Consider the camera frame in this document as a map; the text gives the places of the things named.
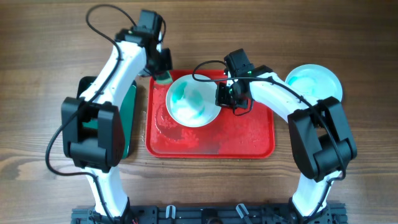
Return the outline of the green scrub sponge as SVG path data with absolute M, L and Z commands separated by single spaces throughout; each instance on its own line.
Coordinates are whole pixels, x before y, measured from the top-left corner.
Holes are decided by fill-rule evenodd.
M 157 84 L 160 85 L 168 85 L 173 82 L 173 78 L 168 70 L 155 74 L 154 80 Z

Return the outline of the white plate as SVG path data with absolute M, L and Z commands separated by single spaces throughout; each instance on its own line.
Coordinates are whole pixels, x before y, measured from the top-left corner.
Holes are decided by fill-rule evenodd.
M 305 64 L 294 68 L 285 82 L 304 94 L 326 99 L 333 96 L 343 99 L 343 87 L 338 77 L 328 68 L 316 64 Z
M 167 90 L 167 111 L 183 126 L 206 126 L 221 111 L 221 107 L 215 104 L 216 90 L 217 84 L 204 75 L 184 75 L 176 79 Z

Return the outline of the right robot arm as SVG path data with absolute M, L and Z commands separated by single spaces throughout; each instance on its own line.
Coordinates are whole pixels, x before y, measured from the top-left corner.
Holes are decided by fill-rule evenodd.
M 274 71 L 255 67 L 243 49 L 224 57 L 225 79 L 218 82 L 215 103 L 233 111 L 252 110 L 261 103 L 289 126 L 294 161 L 301 173 L 290 200 L 296 219 L 309 223 L 326 209 L 331 186 L 346 177 L 357 147 L 341 102 L 319 99 L 288 86 Z

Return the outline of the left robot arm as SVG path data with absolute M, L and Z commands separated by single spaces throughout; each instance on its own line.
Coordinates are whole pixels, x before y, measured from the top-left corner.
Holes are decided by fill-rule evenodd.
M 134 219 L 118 169 L 128 145 L 120 110 L 136 77 L 151 77 L 159 84 L 172 82 L 171 53 L 161 46 L 165 31 L 161 15 L 142 10 L 138 22 L 111 40 L 111 56 L 93 83 L 62 103 L 63 151 L 81 175 L 91 178 L 96 200 L 93 222 L 130 223 Z

